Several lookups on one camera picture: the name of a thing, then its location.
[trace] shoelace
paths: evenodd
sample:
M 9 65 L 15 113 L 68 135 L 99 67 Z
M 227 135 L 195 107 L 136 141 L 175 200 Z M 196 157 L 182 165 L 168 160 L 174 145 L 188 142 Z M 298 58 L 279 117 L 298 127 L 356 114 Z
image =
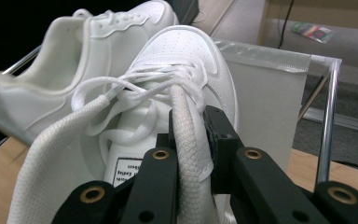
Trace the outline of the shoelace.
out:
M 86 10 L 85 8 L 80 8 L 74 12 L 73 17 L 78 18 L 89 18 L 93 17 L 93 15 Z M 118 22 L 120 20 L 127 21 L 129 19 L 133 19 L 134 17 L 140 17 L 139 13 L 129 13 L 129 12 L 113 12 L 112 10 L 106 10 L 103 14 L 99 15 L 100 17 L 107 17 L 109 20 L 109 24 L 112 25 L 114 22 Z
M 85 104 L 88 93 L 101 85 L 111 84 L 105 94 L 109 100 L 117 99 L 106 118 L 95 126 L 89 125 L 86 133 L 100 135 L 100 150 L 104 161 L 108 155 L 108 140 L 128 144 L 146 138 L 156 124 L 155 100 L 172 100 L 173 128 L 179 160 L 180 178 L 180 210 L 179 217 L 185 223 L 200 223 L 200 182 L 197 162 L 197 141 L 194 124 L 188 108 L 186 97 L 195 103 L 199 114 L 205 108 L 202 86 L 196 85 L 192 79 L 190 67 L 194 62 L 161 65 L 141 63 L 129 70 L 125 75 L 116 77 L 96 77 L 79 84 L 72 98 L 72 108 L 78 110 Z M 150 89 L 144 89 L 136 83 L 154 81 Z M 134 133 L 124 130 L 105 130 L 109 121 L 116 115 L 133 108 L 143 101 L 149 101 L 149 110 L 144 121 Z

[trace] screw hole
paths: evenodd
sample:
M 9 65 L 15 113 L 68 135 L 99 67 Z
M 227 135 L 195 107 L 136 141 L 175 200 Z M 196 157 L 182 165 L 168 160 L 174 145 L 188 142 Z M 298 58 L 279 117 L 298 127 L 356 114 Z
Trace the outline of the screw hole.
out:
M 150 222 L 151 220 L 153 220 L 153 218 L 154 218 L 154 214 L 150 211 L 143 211 L 139 215 L 139 220 L 141 220 L 142 222 Z
M 308 217 L 307 214 L 300 212 L 300 211 L 293 211 L 292 213 L 293 217 L 300 222 L 309 222 L 310 218 Z
M 96 203 L 104 196 L 104 189 L 100 186 L 89 187 L 80 194 L 82 203 Z
M 153 153 L 153 157 L 156 160 L 164 160 L 167 159 L 170 154 L 167 151 L 159 150 Z
M 261 158 L 261 153 L 256 150 L 249 149 L 245 151 L 245 156 L 247 156 L 250 159 L 257 160 Z
M 340 187 L 331 187 L 327 190 L 331 197 L 335 200 L 346 203 L 346 204 L 356 204 L 357 198 L 356 196 L 351 193 L 350 191 L 340 188 Z

